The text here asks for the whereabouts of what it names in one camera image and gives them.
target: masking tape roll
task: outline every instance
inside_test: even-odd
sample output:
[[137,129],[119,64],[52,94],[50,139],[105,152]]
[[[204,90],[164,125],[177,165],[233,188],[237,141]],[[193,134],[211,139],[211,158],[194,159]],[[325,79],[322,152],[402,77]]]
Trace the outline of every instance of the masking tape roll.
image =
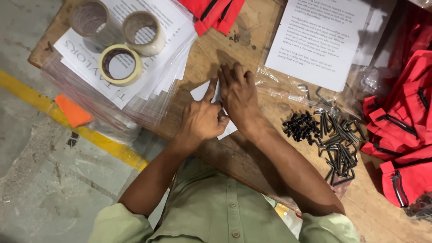
[[[109,63],[111,60],[119,54],[129,55],[135,61],[135,67],[129,76],[123,79],[115,79],[109,72]],[[133,50],[126,45],[112,45],[106,48],[99,58],[99,71],[101,75],[110,83],[114,83],[120,86],[131,85],[136,82],[143,73],[143,60]]]
[[101,48],[124,43],[121,22],[99,0],[85,0],[78,4],[71,12],[70,26]]
[[[151,37],[151,33],[145,31],[144,35],[138,36],[138,39],[143,42],[147,41],[147,43],[137,44],[135,36],[139,30],[145,27],[150,27],[156,34]],[[146,57],[155,56],[161,53],[165,47],[165,32],[162,30],[158,19],[150,12],[136,11],[131,13],[124,19],[121,29],[126,43],[140,55]]]

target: shirt button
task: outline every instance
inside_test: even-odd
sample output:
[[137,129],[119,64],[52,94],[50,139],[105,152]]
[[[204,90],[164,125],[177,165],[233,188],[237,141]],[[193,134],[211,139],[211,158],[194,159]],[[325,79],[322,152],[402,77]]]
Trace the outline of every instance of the shirt button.
[[234,238],[239,238],[239,237],[240,237],[240,233],[237,232],[237,231],[233,231],[233,232],[232,232],[232,237],[234,237]]

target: pile of allen keys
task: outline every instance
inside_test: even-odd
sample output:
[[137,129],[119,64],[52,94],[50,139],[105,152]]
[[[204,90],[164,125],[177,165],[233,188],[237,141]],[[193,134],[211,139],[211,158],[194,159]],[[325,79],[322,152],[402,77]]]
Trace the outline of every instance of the pile of allen keys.
[[[359,144],[361,139],[366,140],[360,125],[356,120],[330,115],[327,111],[315,111],[314,115],[321,117],[320,122],[312,121],[309,112],[300,117],[293,114],[290,121],[283,123],[284,127],[288,127],[284,132],[288,137],[293,135],[297,142],[307,138],[309,145],[316,144],[322,148],[320,157],[324,151],[327,152],[326,162],[331,168],[324,179],[330,179],[331,186],[342,185],[355,179],[354,168],[357,166],[359,152],[356,144]],[[314,138],[318,141],[312,139],[310,133],[314,133]],[[322,141],[325,135],[329,135],[330,139]]]

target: white card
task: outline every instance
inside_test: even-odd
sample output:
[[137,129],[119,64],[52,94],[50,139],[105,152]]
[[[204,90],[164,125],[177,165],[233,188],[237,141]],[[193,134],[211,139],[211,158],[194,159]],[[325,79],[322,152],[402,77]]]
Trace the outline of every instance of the white card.
[[[191,91],[191,95],[194,98],[194,100],[202,100],[204,97],[204,94],[206,93],[207,89],[209,88],[210,81],[206,82],[205,84],[199,86],[198,88]],[[215,96],[212,99],[212,103],[216,100],[222,102],[222,98],[220,97],[220,86],[219,81],[217,81],[216,89],[215,89]],[[225,131],[222,135],[217,136],[217,139],[221,140],[222,138],[230,135],[231,133],[237,131],[237,127],[234,125],[234,123],[229,120],[228,126],[226,126]]]
[[364,0],[289,0],[265,66],[342,91],[369,9]]

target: white paper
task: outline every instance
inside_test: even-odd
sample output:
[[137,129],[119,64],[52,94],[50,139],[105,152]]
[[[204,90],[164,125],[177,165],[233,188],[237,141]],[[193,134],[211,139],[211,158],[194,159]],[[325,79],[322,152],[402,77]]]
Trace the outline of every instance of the white paper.
[[[207,89],[209,88],[210,85],[210,81],[206,82],[205,84],[199,86],[198,88],[194,89],[191,91],[191,95],[194,98],[194,100],[202,100],[204,97],[204,94],[206,93]],[[216,100],[219,100],[220,102],[222,102],[222,98],[220,97],[220,87],[219,87],[219,81],[217,81],[216,84],[216,89],[215,89],[215,96],[212,99],[212,103],[215,102]],[[228,125],[225,128],[225,131],[223,132],[222,135],[217,136],[217,139],[221,140],[222,138],[230,135],[231,133],[237,131],[237,127],[234,125],[234,123],[229,120]]]
[[370,5],[363,0],[290,0],[265,66],[342,91]]
[[[193,23],[189,16],[185,16],[183,11],[173,4],[174,0],[103,0],[103,2],[114,17],[120,21],[123,21],[126,15],[132,11],[147,10],[153,13],[161,23],[167,37],[165,48],[159,55],[142,58],[144,72],[137,82],[129,86],[115,86],[103,79],[98,70],[100,53],[87,48],[83,37],[72,29],[69,29],[54,44],[54,47],[67,59],[66,63],[73,63],[74,69],[79,70],[80,76],[88,77],[87,79],[83,78],[86,82],[92,86],[96,85],[97,90],[101,90],[105,97],[122,109],[146,83],[151,83],[148,85],[151,87],[150,93],[154,90],[154,83],[157,80],[152,80],[151,77],[158,77],[159,74],[155,74],[155,71],[159,71],[160,66],[164,66],[172,54],[175,53],[175,50],[187,43],[185,39],[191,35],[190,31],[193,29]],[[122,60],[115,58],[112,62],[119,62],[119,66],[124,66],[127,73],[130,73],[129,70],[133,69],[127,57]],[[113,86],[116,92],[111,94],[112,89],[109,88]]]
[[384,33],[396,0],[372,0],[365,28],[363,29],[353,64],[368,66]]

